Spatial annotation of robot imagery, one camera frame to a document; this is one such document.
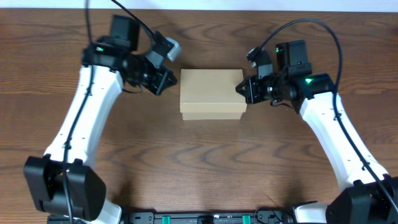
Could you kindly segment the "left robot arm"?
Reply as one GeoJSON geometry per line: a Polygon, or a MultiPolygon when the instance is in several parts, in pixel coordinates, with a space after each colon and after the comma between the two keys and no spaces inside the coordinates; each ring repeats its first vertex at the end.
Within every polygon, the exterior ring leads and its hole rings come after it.
{"type": "Polygon", "coordinates": [[[122,208],[106,197],[106,184],[95,173],[96,153],[109,112],[125,85],[155,95],[176,85],[164,65],[181,53],[176,40],[150,35],[150,49],[137,53],[136,19],[115,15],[108,35],[90,40],[83,50],[80,78],[65,120],[42,157],[24,165],[33,203],[54,223],[126,223],[122,208]]]}

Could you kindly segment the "cardboard box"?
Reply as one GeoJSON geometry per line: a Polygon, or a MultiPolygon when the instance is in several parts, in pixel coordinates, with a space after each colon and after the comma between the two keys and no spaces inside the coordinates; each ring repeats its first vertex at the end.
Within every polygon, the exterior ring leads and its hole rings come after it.
{"type": "Polygon", "coordinates": [[[239,120],[246,112],[245,97],[236,92],[241,69],[182,69],[180,112],[188,120],[239,120]]]}

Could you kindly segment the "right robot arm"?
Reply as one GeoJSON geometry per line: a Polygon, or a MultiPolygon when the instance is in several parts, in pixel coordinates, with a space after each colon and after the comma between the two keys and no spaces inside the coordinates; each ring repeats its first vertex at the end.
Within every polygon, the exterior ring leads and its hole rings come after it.
{"type": "Polygon", "coordinates": [[[313,73],[303,40],[277,44],[278,72],[256,47],[247,58],[257,73],[236,86],[247,104],[291,107],[310,126],[338,182],[332,203],[304,202],[275,213],[282,223],[397,223],[397,178],[378,163],[349,120],[327,73],[313,73]]]}

